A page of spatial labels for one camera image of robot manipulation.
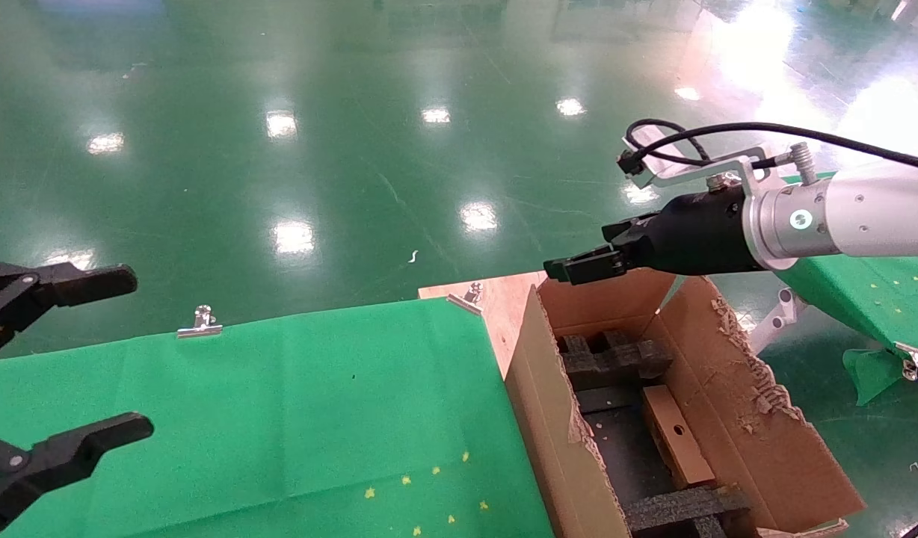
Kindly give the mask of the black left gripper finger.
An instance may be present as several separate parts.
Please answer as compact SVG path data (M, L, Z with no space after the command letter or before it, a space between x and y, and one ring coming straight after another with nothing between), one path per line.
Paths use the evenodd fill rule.
M72 262L25 267L0 262L0 350L55 307L131 294L138 277L128 265L82 270Z
M0 533L39 497L89 479L106 453L154 431L150 418L128 412L56 433L29 449L0 439Z

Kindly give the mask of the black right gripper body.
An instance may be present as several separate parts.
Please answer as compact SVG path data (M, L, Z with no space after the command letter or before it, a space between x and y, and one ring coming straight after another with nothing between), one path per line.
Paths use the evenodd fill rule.
M744 235L742 187L668 201L630 241L615 244L634 268L684 276L763 271Z

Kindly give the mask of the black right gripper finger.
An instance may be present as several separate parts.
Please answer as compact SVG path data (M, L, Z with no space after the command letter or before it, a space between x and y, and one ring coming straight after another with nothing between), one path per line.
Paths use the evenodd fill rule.
M630 241L630 236L635 235L637 229L646 225L651 218L657 217L657 215L658 212L648 212L647 214L639 215L639 217L630 217L617 223L603 225L603 239L612 244Z
M545 260L542 269L548 279L568 285L586 285L626 275L632 265L622 251L606 244L571 258Z

